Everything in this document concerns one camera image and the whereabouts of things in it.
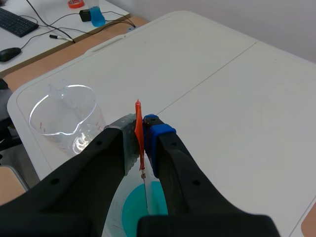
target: floor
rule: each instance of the floor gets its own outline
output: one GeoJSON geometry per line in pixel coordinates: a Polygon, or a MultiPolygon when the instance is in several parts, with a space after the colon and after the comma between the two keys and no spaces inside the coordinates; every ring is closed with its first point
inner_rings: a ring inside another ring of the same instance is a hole
{"type": "Polygon", "coordinates": [[[30,188],[40,181],[23,145],[12,147],[0,152],[0,154],[3,155],[0,160],[1,165],[13,167],[30,188]]]}

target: teal liquid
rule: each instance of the teal liquid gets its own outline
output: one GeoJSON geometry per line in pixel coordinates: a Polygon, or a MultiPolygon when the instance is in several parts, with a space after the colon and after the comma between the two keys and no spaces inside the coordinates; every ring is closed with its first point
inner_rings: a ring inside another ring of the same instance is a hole
{"type": "Polygon", "coordinates": [[[94,6],[90,8],[90,13],[91,13],[91,22],[93,26],[100,27],[105,24],[105,18],[102,15],[101,10],[98,6],[94,6]]]}
{"type": "MultiPolygon", "coordinates": [[[[160,182],[152,182],[153,196],[158,204],[155,215],[167,215],[167,205],[160,182]]],[[[122,223],[127,237],[136,237],[137,224],[140,218],[148,216],[144,184],[134,189],[127,197],[123,211],[122,223]]]]}

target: computer mouse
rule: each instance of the computer mouse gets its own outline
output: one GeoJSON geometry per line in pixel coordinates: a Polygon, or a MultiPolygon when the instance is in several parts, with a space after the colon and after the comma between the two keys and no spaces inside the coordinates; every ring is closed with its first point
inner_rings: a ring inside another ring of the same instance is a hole
{"type": "Polygon", "coordinates": [[[20,48],[7,48],[0,51],[0,62],[7,62],[22,52],[20,48]]]}

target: black keyboard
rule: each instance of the black keyboard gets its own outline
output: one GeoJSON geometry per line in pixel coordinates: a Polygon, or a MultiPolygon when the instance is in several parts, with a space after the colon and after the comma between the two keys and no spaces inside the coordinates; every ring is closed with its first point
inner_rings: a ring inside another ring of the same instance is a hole
{"type": "Polygon", "coordinates": [[[0,27],[18,37],[23,37],[24,35],[36,30],[39,25],[0,8],[0,27]]]}

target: white table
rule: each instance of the white table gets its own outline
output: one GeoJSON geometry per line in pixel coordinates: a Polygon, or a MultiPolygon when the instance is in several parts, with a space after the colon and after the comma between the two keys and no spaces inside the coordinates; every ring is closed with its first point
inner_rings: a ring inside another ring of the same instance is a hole
{"type": "Polygon", "coordinates": [[[140,99],[232,204],[269,215],[281,236],[316,196],[315,64],[195,14],[168,14],[14,92],[8,110],[41,179],[68,158],[31,132],[28,116],[59,78],[94,88],[107,122],[140,99]]]}
{"type": "MultiPolygon", "coordinates": [[[[100,9],[102,12],[113,11],[125,16],[129,16],[129,13],[127,11],[124,11],[121,8],[105,0],[99,0],[99,2],[100,9]]],[[[80,10],[87,9],[87,5],[81,8],[71,9],[67,5],[67,0],[30,0],[30,3],[33,5],[38,14],[47,24],[53,23],[55,20],[64,15],[71,13],[79,13],[80,10]]],[[[33,9],[25,0],[9,0],[6,3],[6,5],[3,6],[3,8],[17,15],[32,16],[39,20],[33,9]]],[[[106,20],[116,20],[122,17],[114,13],[106,13],[104,14],[104,16],[106,20]]],[[[39,20],[39,25],[44,25],[44,23],[39,20]]],[[[56,22],[54,26],[78,29],[84,32],[91,32],[96,29],[91,24],[91,22],[82,22],[79,15],[66,16],[65,18],[56,22]]],[[[37,30],[31,32],[30,34],[27,34],[26,36],[19,38],[16,35],[0,28],[0,50],[12,47],[22,47],[31,37],[48,32],[50,30],[52,29],[48,27],[39,27],[37,30]]],[[[84,35],[84,33],[79,31],[72,31],[66,29],[62,30],[74,39],[84,35]]],[[[27,46],[25,46],[22,49],[21,55],[16,56],[9,62],[0,63],[0,78],[21,68],[22,66],[25,66],[25,64],[23,63],[28,61],[29,59],[32,59],[41,54],[45,54],[47,51],[60,47],[64,44],[70,44],[69,42],[63,40],[50,39],[49,34],[50,33],[32,39],[27,44],[27,46]]],[[[54,31],[51,34],[67,37],[60,31],[54,31]]]]}

